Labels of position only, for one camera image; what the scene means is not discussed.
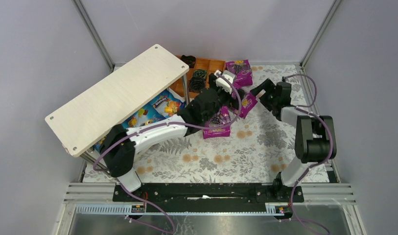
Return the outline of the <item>blue candy bag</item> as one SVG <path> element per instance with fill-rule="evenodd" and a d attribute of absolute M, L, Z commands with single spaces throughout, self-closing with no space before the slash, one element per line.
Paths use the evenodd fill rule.
<path fill-rule="evenodd" d="M 151 105 L 146 104 L 127 118 L 121 125 L 124 128 L 142 127 L 164 119 L 165 117 L 159 114 Z"/>
<path fill-rule="evenodd" d="M 102 146 L 104 140 L 105 140 L 105 137 L 103 137 L 102 139 L 100 139 L 99 141 L 97 141 L 97 142 L 93 145 L 93 149 L 96 150 L 98 153 L 100 153 L 100 151 L 101 151 L 101 146 Z"/>
<path fill-rule="evenodd" d="M 186 106 L 184 98 L 167 88 L 149 101 L 149 104 L 162 116 L 169 118 Z"/>

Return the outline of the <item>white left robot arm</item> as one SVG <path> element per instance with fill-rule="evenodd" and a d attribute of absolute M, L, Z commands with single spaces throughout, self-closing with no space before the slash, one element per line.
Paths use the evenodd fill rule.
<path fill-rule="evenodd" d="M 242 95 L 234 85 L 235 80 L 233 73 L 218 70 L 210 75 L 209 88 L 173 116 L 141 127 L 125 129 L 120 124 L 115 125 L 100 145 L 96 162 L 104 160 L 107 172 L 118 179 L 124 191 L 136 191 L 141 187 L 141 180 L 133 167 L 136 154 L 172 138 L 232 125 L 230 121 L 211 127 L 209 122 L 223 106 L 241 103 Z"/>

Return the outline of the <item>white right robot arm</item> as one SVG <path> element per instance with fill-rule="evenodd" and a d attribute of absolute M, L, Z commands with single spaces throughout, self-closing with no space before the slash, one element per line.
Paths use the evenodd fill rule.
<path fill-rule="evenodd" d="M 269 188 L 272 196 L 293 195 L 298 184 L 308 172 L 336 155 L 336 141 L 333 119 L 330 116 L 319 116 L 291 104 L 292 85 L 284 78 L 275 84 L 266 79 L 250 93 L 262 95 L 260 103 L 281 122 L 295 127 L 295 158 L 287 168 L 274 179 Z"/>

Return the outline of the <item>purple candy bag middle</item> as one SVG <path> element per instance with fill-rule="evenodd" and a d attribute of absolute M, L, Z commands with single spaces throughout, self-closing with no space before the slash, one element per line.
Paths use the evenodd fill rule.
<path fill-rule="evenodd" d="M 240 118 L 246 118 L 258 101 L 254 95 L 243 90 L 240 85 L 234 83 L 233 86 L 239 94 L 241 103 L 238 102 L 235 92 L 232 91 L 232 98 L 230 100 L 229 108 L 235 114 L 239 114 Z"/>

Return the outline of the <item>purple candy bag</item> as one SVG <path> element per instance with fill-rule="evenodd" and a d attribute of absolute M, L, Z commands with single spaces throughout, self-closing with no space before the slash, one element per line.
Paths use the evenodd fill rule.
<path fill-rule="evenodd" d="M 253 85 L 253 74 L 249 60 L 226 62 L 226 69 L 236 75 L 235 83 L 241 87 Z"/>
<path fill-rule="evenodd" d="M 206 127 L 211 127 L 210 130 L 203 130 L 203 138 L 217 138 L 229 137 L 231 133 L 230 126 L 221 128 L 227 123 L 231 122 L 230 113 L 227 106 L 222 106 L 221 109 L 206 123 Z"/>
<path fill-rule="evenodd" d="M 258 101 L 254 95 L 243 90 L 240 85 L 234 83 L 233 86 L 239 94 L 241 103 L 238 102 L 235 92 L 232 91 L 232 98 L 230 100 L 229 108 L 235 114 L 239 114 L 240 118 L 246 118 Z"/>

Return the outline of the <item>purple candy bag near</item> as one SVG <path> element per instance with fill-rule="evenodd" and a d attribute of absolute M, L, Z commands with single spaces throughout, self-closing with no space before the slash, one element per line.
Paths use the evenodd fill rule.
<path fill-rule="evenodd" d="M 222 106 L 221 109 L 206 123 L 206 127 L 211 127 L 210 130 L 203 130 L 203 138 L 217 138 L 229 137 L 231 133 L 230 126 L 221 128 L 227 123 L 231 122 L 230 113 L 227 106 Z"/>

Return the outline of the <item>purple candy bag far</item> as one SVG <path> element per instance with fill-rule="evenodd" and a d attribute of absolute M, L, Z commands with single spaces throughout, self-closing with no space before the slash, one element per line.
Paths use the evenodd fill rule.
<path fill-rule="evenodd" d="M 235 83 L 241 87 L 253 85 L 253 74 L 249 60 L 226 62 L 226 69 L 236 75 Z"/>

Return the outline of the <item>white wooden two-tier shelf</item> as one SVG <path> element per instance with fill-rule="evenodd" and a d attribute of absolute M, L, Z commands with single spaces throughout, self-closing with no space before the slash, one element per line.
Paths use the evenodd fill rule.
<path fill-rule="evenodd" d="M 155 44 L 45 117 L 68 154 L 77 158 L 189 71 Z"/>

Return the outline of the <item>black coiled item bottom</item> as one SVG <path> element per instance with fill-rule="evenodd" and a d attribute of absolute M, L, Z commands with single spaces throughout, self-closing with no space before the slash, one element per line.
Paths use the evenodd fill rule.
<path fill-rule="evenodd" d="M 189 81 L 189 91 L 200 93 L 206 87 L 206 81 L 202 78 L 193 77 Z"/>

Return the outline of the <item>black coiled item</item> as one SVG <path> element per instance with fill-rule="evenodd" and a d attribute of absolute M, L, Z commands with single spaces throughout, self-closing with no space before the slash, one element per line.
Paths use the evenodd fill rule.
<path fill-rule="evenodd" d="M 200 93 L 206 87 L 206 81 L 202 78 L 193 77 L 189 81 L 189 91 Z"/>
<path fill-rule="evenodd" d="M 189 66 L 189 68 L 194 68 L 195 67 L 195 64 L 196 64 L 196 57 L 195 56 L 192 56 L 192 55 L 188 55 L 188 56 L 186 56 L 186 55 L 182 55 L 181 57 L 180 57 L 180 59 L 184 62 L 184 63 L 186 63 L 188 66 Z"/>
<path fill-rule="evenodd" d="M 193 72 L 192 78 L 201 78 L 203 80 L 206 80 L 207 74 L 208 74 L 207 70 L 197 69 Z"/>

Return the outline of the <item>black coiled item middle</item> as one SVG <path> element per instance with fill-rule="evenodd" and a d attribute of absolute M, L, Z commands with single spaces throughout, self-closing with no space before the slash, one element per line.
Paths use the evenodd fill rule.
<path fill-rule="evenodd" d="M 193 72 L 192 78 L 201 78 L 203 80 L 206 80 L 207 74 L 208 74 L 207 70 L 197 69 Z"/>

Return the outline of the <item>orange wooden compartment tray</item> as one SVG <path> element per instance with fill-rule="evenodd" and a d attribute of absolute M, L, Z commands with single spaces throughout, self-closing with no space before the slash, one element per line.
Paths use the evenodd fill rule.
<path fill-rule="evenodd" d="M 223 60 L 195 57 L 195 61 L 193 61 L 192 56 L 178 56 L 178 58 L 183 59 L 190 66 L 186 74 L 186 82 L 182 76 L 170 85 L 170 88 L 181 97 L 184 97 L 185 91 L 187 91 L 189 98 L 195 98 L 204 88 L 210 87 L 209 76 L 212 73 L 226 69 L 226 62 Z"/>

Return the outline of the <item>black coiled item top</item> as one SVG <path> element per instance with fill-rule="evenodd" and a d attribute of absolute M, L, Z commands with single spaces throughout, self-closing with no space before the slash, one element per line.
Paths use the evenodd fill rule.
<path fill-rule="evenodd" d="M 186 63 L 188 66 L 189 66 L 189 68 L 194 68 L 195 67 L 195 64 L 196 64 L 196 57 L 195 56 L 192 56 L 192 55 L 188 55 L 188 56 L 186 56 L 186 55 L 182 55 L 181 57 L 180 57 L 180 59 L 184 62 L 184 63 Z"/>

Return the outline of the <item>floral patterned table mat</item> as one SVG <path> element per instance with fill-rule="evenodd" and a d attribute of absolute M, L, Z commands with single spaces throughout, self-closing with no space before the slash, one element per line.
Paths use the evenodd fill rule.
<path fill-rule="evenodd" d="M 257 104 L 228 137 L 170 139 L 137 155 L 134 168 L 143 183 L 268 183 L 295 157 L 295 131 Z"/>

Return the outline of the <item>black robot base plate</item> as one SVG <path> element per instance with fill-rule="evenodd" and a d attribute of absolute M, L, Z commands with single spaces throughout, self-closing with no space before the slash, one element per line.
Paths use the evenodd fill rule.
<path fill-rule="evenodd" d="M 113 202 L 137 202 L 138 198 L 157 205 L 156 210 L 255 210 L 263 204 L 285 204 L 304 202 L 301 187 L 291 196 L 272 196 L 271 183 L 145 183 L 128 194 L 120 185 L 113 191 Z"/>

